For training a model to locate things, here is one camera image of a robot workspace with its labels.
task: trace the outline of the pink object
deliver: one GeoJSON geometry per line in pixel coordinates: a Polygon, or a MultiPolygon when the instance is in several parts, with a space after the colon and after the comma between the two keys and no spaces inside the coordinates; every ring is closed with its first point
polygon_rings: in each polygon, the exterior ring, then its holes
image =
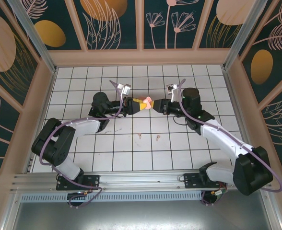
{"type": "Polygon", "coordinates": [[[145,109],[150,109],[152,107],[151,102],[152,102],[152,99],[150,97],[147,97],[143,100],[143,103],[146,103],[145,109]]]}

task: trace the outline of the small pink object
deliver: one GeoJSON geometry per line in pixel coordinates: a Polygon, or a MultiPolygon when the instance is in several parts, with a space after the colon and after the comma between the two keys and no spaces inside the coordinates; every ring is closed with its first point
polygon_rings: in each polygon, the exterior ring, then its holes
{"type": "Polygon", "coordinates": [[[147,97],[143,100],[143,103],[146,103],[145,109],[150,109],[152,107],[151,102],[152,102],[152,99],[150,97],[147,97]]]}

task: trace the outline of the white tile floor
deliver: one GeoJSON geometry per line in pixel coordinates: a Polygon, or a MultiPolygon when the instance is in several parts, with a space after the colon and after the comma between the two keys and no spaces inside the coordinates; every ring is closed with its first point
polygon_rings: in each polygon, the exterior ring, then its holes
{"type": "MultiPolygon", "coordinates": [[[[87,116],[93,95],[99,91],[115,100],[116,91],[109,80],[131,84],[131,97],[143,99],[150,95],[156,100],[169,98],[165,85],[179,83],[184,78],[183,88],[198,88],[203,109],[241,139],[224,77],[217,65],[59,68],[45,120],[87,116]]],[[[174,119],[185,124],[184,118],[174,119]]],[[[154,110],[116,118],[101,133],[75,139],[69,155],[86,172],[197,169],[210,161],[231,164],[214,143],[187,126],[175,124],[173,116],[154,110]]],[[[32,173],[51,172],[50,167],[40,165],[37,156],[32,162],[32,173]]]]}

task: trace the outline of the purple cable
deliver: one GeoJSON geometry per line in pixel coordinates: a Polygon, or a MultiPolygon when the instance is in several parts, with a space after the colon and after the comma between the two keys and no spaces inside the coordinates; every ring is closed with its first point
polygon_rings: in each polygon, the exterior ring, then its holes
{"type": "MultiPolygon", "coordinates": [[[[68,124],[72,124],[72,123],[75,123],[75,122],[79,122],[79,121],[85,121],[85,120],[109,120],[109,119],[112,119],[112,118],[115,118],[117,115],[119,115],[119,113],[121,112],[121,109],[122,109],[122,97],[121,97],[121,93],[119,92],[118,90],[118,86],[116,83],[114,83],[113,81],[110,80],[110,82],[113,84],[113,86],[116,88],[116,91],[117,91],[117,94],[119,95],[120,97],[120,107],[118,109],[118,112],[116,114],[114,114],[113,116],[110,116],[110,117],[105,117],[105,118],[100,118],[100,117],[91,117],[91,119],[89,119],[89,117],[84,117],[84,118],[80,118],[80,119],[75,119],[75,120],[72,120],[72,121],[68,121],[68,122],[65,122],[65,123],[62,123],[61,125],[59,125],[58,127],[55,128],[54,131],[51,132],[51,134],[49,135],[49,137],[47,138],[47,140],[45,141],[43,147],[42,147],[42,150],[40,152],[40,163],[42,165],[51,165],[50,163],[44,163],[43,162],[43,154],[44,154],[44,151],[45,151],[45,148],[47,146],[47,144],[49,143],[49,141],[51,140],[51,138],[53,137],[53,135],[60,129],[62,128],[63,126],[65,125],[68,125],[68,124]]],[[[84,188],[89,188],[89,189],[100,189],[100,191],[95,195],[93,196],[89,201],[87,202],[84,202],[82,203],[81,205],[75,207],[76,209],[78,207],[84,207],[86,206],[87,204],[89,204],[91,201],[93,201],[101,192],[102,192],[102,188],[101,187],[95,187],[95,186],[87,186],[87,185],[83,185],[83,184],[79,184],[79,183],[76,183],[74,182],[73,180],[71,180],[70,178],[68,178],[66,175],[63,175],[56,167],[54,167],[52,165],[52,169],[55,170],[58,174],[62,175],[66,180],[68,180],[69,182],[71,182],[72,184],[76,185],[76,186],[79,186],[79,187],[84,187],[84,188]]],[[[80,197],[80,196],[84,196],[84,195],[76,195],[76,196],[73,196],[70,200],[69,200],[69,205],[70,207],[73,207],[71,205],[71,200],[76,198],[76,197],[80,197]]]]}
{"type": "MultiPolygon", "coordinates": [[[[219,131],[223,132],[224,134],[226,134],[230,139],[232,139],[236,144],[238,144],[239,146],[241,146],[242,144],[236,140],[236,138],[234,138],[231,134],[229,134],[227,131],[225,131],[224,129],[219,129],[219,127],[215,126],[215,125],[212,125],[210,123],[206,123],[206,122],[203,122],[203,121],[200,121],[198,119],[195,119],[193,117],[191,117],[187,112],[186,110],[184,109],[184,106],[182,105],[182,95],[181,95],[181,86],[182,84],[186,81],[186,79],[183,79],[179,86],[178,86],[178,97],[179,97],[179,106],[181,108],[181,110],[183,111],[183,113],[191,120],[195,121],[195,122],[198,122],[202,125],[207,125],[207,126],[210,126],[212,128],[215,128],[215,129],[218,129],[219,131]]],[[[247,151],[248,153],[250,153],[254,158],[256,158],[256,160],[258,160],[263,166],[265,166],[266,169],[269,170],[270,173],[272,173],[272,175],[277,179],[277,181],[279,182],[280,184],[280,188],[279,189],[269,189],[269,188],[261,188],[262,190],[264,191],[268,191],[268,192],[273,192],[273,193],[278,193],[278,192],[281,192],[282,191],[282,181],[281,179],[278,177],[278,175],[275,173],[275,171],[273,171],[269,165],[267,165],[261,158],[259,158],[255,153],[253,153],[251,150],[249,150],[247,147],[245,147],[244,145],[242,146],[242,148],[247,151]]]]}

